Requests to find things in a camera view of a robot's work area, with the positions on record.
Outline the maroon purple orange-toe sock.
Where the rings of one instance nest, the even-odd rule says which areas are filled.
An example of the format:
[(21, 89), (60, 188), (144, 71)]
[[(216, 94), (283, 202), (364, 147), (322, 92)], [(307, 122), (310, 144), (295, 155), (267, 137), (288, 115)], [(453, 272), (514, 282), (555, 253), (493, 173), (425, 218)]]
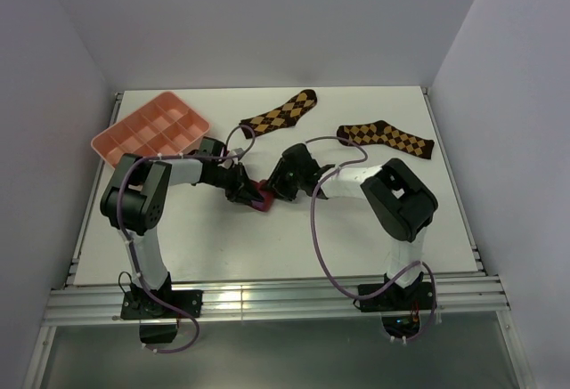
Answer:
[(254, 187), (256, 188), (256, 192), (258, 196), (262, 198), (262, 200), (252, 200), (250, 206), (255, 209), (256, 211), (260, 212), (268, 212), (273, 204), (274, 195), (271, 191), (266, 189), (266, 180), (262, 180), (260, 182), (254, 182)]

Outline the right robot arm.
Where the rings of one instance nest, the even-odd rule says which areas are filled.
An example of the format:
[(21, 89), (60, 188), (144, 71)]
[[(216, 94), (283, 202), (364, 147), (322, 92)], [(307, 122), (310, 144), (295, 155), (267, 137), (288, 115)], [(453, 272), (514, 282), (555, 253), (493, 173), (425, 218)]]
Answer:
[(399, 158), (370, 167), (326, 165), (314, 160), (302, 166), (281, 158), (262, 190), (293, 201), (299, 191), (312, 199), (352, 198), (366, 201), (392, 241), (386, 273), (387, 302), (407, 307), (421, 282), (422, 248), (438, 202), (435, 195)]

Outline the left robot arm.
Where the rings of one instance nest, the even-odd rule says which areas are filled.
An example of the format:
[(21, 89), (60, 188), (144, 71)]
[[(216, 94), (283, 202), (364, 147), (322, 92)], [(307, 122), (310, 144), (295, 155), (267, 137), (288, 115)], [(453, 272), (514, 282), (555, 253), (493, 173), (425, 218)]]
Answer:
[(173, 294), (164, 289), (169, 272), (164, 265), (157, 227), (164, 212), (168, 188), (206, 184), (224, 191), (226, 199), (262, 210), (267, 197), (250, 180), (235, 156), (184, 155), (142, 157), (124, 154), (103, 193), (100, 210), (122, 233), (134, 273), (134, 284), (147, 288), (142, 308), (153, 317), (170, 313)]

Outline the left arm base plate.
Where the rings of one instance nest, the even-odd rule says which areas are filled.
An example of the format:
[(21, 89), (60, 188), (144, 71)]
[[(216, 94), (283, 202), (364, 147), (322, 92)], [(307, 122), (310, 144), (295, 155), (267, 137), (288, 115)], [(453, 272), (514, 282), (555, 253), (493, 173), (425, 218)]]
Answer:
[(186, 315), (198, 318), (201, 314), (202, 290), (175, 290), (166, 300), (184, 313), (173, 311), (150, 299), (143, 291), (126, 292), (120, 312), (122, 320), (183, 319)]

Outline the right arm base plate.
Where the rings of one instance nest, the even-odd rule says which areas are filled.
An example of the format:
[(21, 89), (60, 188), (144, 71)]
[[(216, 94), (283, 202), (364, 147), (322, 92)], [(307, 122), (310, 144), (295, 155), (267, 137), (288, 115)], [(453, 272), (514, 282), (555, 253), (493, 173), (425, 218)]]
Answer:
[(432, 286), (421, 282), (416, 287), (391, 286), (380, 296), (368, 300), (354, 300), (353, 305), (360, 312), (419, 312), (430, 311), (435, 299)]

